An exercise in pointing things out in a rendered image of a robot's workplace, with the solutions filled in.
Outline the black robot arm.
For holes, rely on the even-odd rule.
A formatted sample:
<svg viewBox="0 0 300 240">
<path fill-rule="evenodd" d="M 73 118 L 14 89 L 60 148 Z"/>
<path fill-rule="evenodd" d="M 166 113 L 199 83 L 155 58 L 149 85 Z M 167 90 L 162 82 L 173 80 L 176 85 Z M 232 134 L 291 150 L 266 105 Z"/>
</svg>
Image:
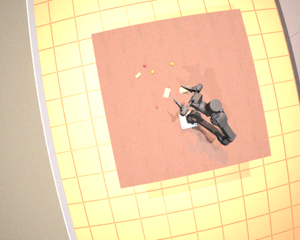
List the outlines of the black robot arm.
<svg viewBox="0 0 300 240">
<path fill-rule="evenodd" d="M 200 109 L 200 104 L 204 103 L 202 99 L 203 95 L 196 92 L 195 96 L 191 99 L 191 106 L 193 108 Z M 223 146 L 226 146 L 230 142 L 233 142 L 235 140 L 237 135 L 228 125 L 228 117 L 224 112 L 224 109 L 222 108 L 222 103 L 219 99 L 213 99 L 209 103 L 206 103 L 203 109 L 200 111 L 201 113 L 206 115 L 206 117 L 211 117 L 210 121 L 213 125 L 204 120 L 201 116 L 201 113 L 199 113 L 196 109 L 192 109 L 190 113 L 185 116 L 187 124 L 200 124 L 206 130 L 213 133 Z M 214 126 L 219 127 L 220 130 Z"/>
</svg>

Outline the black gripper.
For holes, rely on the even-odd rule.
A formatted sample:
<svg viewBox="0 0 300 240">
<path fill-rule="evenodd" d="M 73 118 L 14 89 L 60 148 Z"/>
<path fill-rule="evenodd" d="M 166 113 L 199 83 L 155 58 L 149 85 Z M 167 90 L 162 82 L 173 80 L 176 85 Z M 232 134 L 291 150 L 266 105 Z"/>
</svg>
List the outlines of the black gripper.
<svg viewBox="0 0 300 240">
<path fill-rule="evenodd" d="M 187 115 L 187 112 L 189 111 L 188 108 L 192 107 L 191 106 L 191 104 L 193 103 L 192 102 L 192 98 L 195 96 L 196 93 L 199 93 L 202 90 L 203 85 L 201 83 L 199 83 L 198 85 L 193 86 L 193 87 L 192 86 L 184 86 L 184 85 L 181 85 L 181 87 L 183 89 L 189 91 L 190 93 L 194 92 L 194 94 L 192 95 L 192 97 L 190 98 L 190 100 L 188 101 L 188 103 L 186 104 L 186 106 L 184 104 L 182 104 L 181 102 L 179 102 L 178 100 L 176 100 L 175 98 L 173 98 L 173 100 L 176 102 L 176 104 L 180 108 L 180 112 L 181 112 L 180 115 L 184 117 L 184 116 Z M 191 102 L 191 104 L 190 104 L 190 102 Z M 194 108 L 194 107 L 192 107 L 192 108 L 196 109 L 199 112 L 202 111 L 203 107 L 206 104 L 206 102 L 204 100 L 202 102 L 204 102 L 204 103 L 200 104 L 201 108 Z"/>
</svg>

